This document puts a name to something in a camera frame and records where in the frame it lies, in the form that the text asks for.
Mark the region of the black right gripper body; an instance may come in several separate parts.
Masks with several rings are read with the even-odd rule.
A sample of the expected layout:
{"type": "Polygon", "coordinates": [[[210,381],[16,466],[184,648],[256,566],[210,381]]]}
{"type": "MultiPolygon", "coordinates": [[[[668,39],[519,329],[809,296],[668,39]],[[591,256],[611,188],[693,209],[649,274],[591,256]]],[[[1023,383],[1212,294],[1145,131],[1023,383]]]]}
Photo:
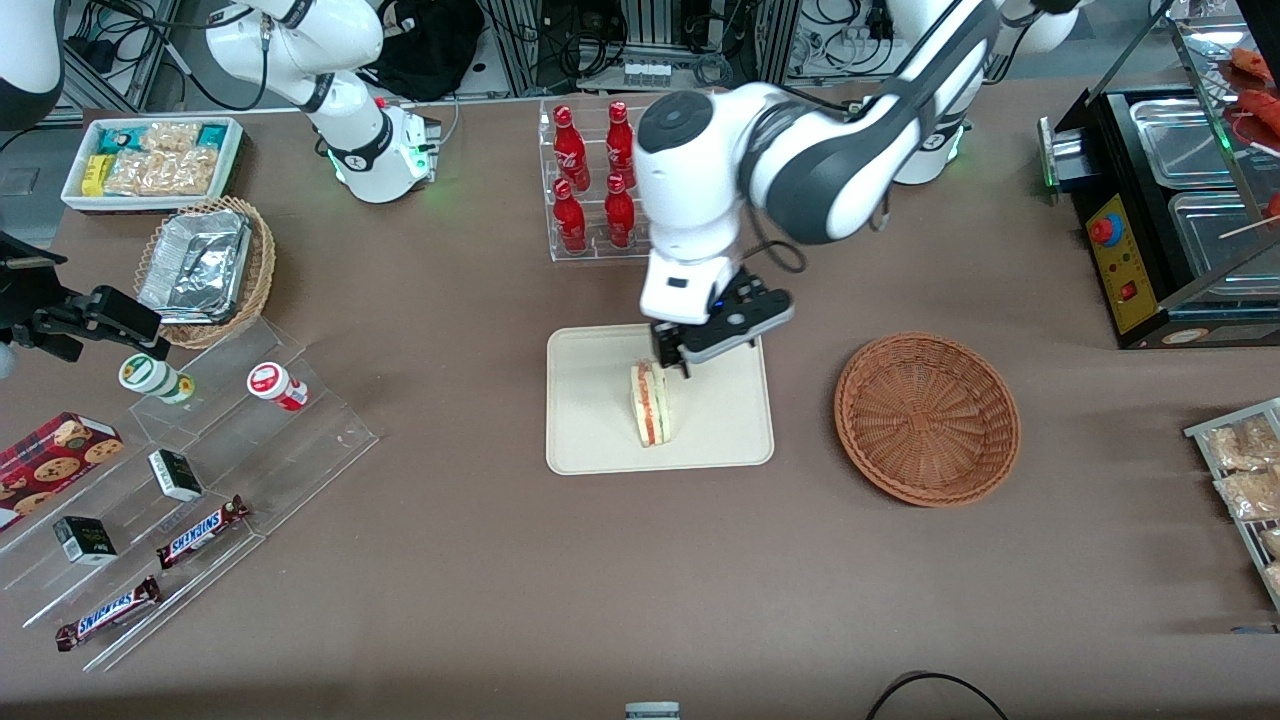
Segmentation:
{"type": "Polygon", "coordinates": [[[12,343],[14,327],[70,296],[55,270],[67,258],[36,249],[3,231],[1,261],[1,342],[12,343]]]}

